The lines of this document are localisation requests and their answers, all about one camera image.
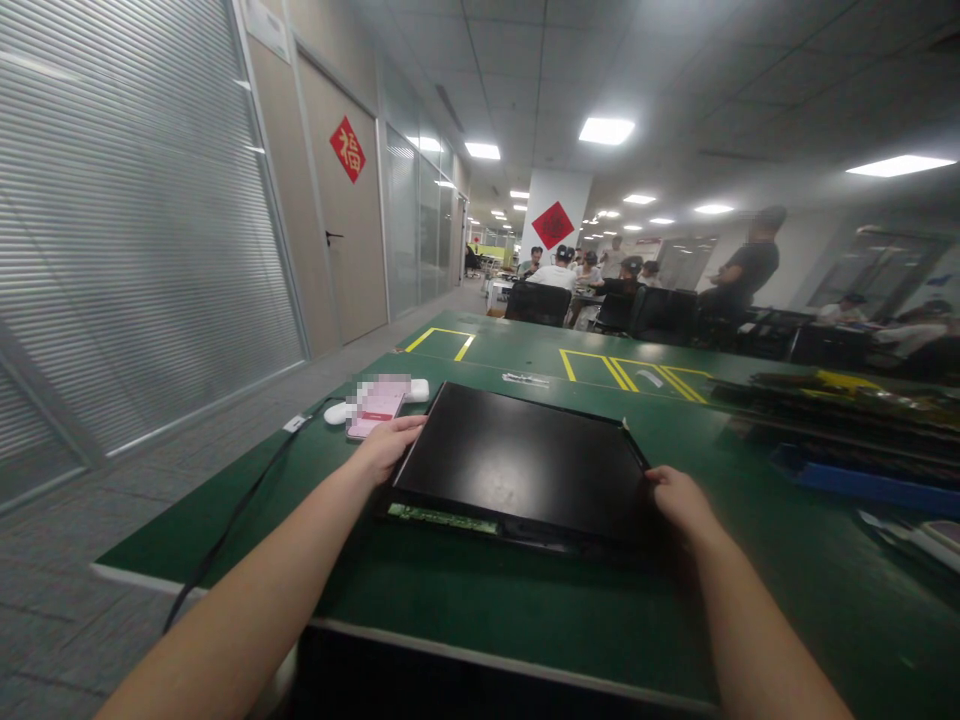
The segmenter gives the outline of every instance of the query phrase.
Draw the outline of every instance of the wall sign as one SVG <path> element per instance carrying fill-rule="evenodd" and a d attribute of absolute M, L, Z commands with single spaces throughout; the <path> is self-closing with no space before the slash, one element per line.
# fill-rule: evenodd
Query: wall sign
<path fill-rule="evenodd" d="M 563 205 L 558 200 L 548 207 L 546 211 L 533 221 L 533 229 L 540 239 L 543 240 L 547 250 L 553 250 L 567 235 L 573 232 L 573 223 L 567 217 Z"/>
<path fill-rule="evenodd" d="M 363 155 L 363 148 L 360 147 L 357 136 L 353 132 L 346 115 L 343 116 L 343 122 L 340 123 L 340 126 L 330 136 L 330 144 L 336 151 L 337 157 L 340 158 L 343 169 L 347 171 L 350 182 L 356 185 L 357 178 L 360 177 L 360 171 L 363 170 L 367 159 Z"/>

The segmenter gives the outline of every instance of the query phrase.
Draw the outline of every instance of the black cable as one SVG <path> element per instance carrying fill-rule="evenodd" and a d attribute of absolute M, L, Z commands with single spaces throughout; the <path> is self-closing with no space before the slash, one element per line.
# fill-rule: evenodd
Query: black cable
<path fill-rule="evenodd" d="M 173 601 L 173 607 L 170 608 L 170 613 L 167 615 L 166 621 L 163 623 L 163 633 L 166 635 L 169 632 L 170 628 L 173 626 L 173 621 L 176 620 L 177 614 L 180 612 L 180 608 L 183 607 L 183 603 L 186 601 L 187 596 L 200 584 L 203 582 L 203 579 L 207 576 L 207 573 L 210 572 L 210 568 L 213 567 L 213 563 L 220 555 L 220 551 L 223 549 L 223 546 L 227 543 L 227 537 L 230 535 L 230 531 L 233 529 L 233 526 L 236 524 L 239 517 L 243 514 L 243 511 L 247 509 L 247 506 L 250 504 L 250 501 L 253 500 L 254 495 L 257 494 L 257 490 L 260 489 L 260 486 L 263 485 L 263 481 L 266 480 L 267 475 L 270 473 L 271 468 L 277 463 L 277 461 L 283 457 L 283 454 L 287 451 L 290 445 L 293 444 L 294 439 L 297 435 L 300 434 L 300 431 L 303 430 L 307 425 L 309 425 L 317 415 L 323 410 L 323 407 L 330 402 L 331 400 L 344 400 L 342 397 L 328 397 L 324 398 L 319 405 L 317 405 L 312 412 L 305 413 L 303 415 L 304 421 L 297 427 L 296 430 L 290 433 L 289 437 L 284 439 L 283 443 L 277 448 L 277 451 L 270 458 L 270 462 L 267 463 L 267 466 L 263 469 L 263 472 L 260 473 L 260 477 L 257 478 L 256 482 L 249 487 L 249 489 L 243 494 L 243 497 L 237 502 L 236 506 L 233 508 L 233 512 L 230 514 L 230 519 L 227 521 L 227 526 L 223 530 L 223 534 L 217 539 L 213 546 L 207 550 L 206 555 L 203 556 L 203 559 L 197 565 L 196 569 L 193 571 L 190 579 L 184 583 L 183 588 L 177 594 L 177 599 Z"/>

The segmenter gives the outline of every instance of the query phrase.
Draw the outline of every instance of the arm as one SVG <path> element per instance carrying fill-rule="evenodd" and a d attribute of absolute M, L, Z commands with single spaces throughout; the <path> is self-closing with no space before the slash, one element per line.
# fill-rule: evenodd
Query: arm
<path fill-rule="evenodd" d="M 154 646 L 98 720 L 242 718 L 310 619 L 373 488 L 425 420 L 377 427 Z"/>
<path fill-rule="evenodd" d="M 690 542 L 707 608 L 724 714 L 734 720 L 852 720 L 747 556 L 689 475 L 663 465 L 657 506 Z"/>

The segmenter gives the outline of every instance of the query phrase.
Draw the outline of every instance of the black t-shirt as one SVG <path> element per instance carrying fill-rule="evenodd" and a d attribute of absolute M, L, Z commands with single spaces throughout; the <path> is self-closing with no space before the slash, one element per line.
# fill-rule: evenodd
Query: black t-shirt
<path fill-rule="evenodd" d="M 740 277 L 717 288 L 730 301 L 744 305 L 753 302 L 753 295 L 767 284 L 780 267 L 780 250 L 774 243 L 747 243 L 727 261 L 726 267 L 742 268 Z"/>

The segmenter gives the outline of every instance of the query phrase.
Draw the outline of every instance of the desk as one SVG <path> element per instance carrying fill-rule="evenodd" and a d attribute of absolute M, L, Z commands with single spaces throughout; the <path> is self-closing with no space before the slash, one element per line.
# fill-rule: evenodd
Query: desk
<path fill-rule="evenodd" d="M 700 480 L 860 720 L 947 717 L 956 708 L 960 616 L 946 589 L 863 533 L 853 518 L 854 503 L 785 481 L 768 463 L 769 448 L 740 440 L 726 429 L 727 413 L 700 402 L 697 378 L 703 373 L 745 380 L 753 372 L 792 366 L 450 312 L 411 335 L 402 348 L 409 352 L 384 355 L 363 372 L 427 378 L 434 392 L 451 380 L 626 418 L 651 462 L 681 467 Z M 630 363 L 681 382 L 664 382 L 660 389 L 638 384 Z M 505 370 L 542 374 L 549 386 L 506 382 Z M 284 437 L 276 433 L 215 475 L 107 552 L 95 569 L 119 580 L 178 589 Z M 342 427 L 308 426 L 280 472 L 252 501 L 208 586 L 353 447 Z M 717 692 L 697 608 L 658 576 L 363 517 L 313 622 L 710 712 Z"/>

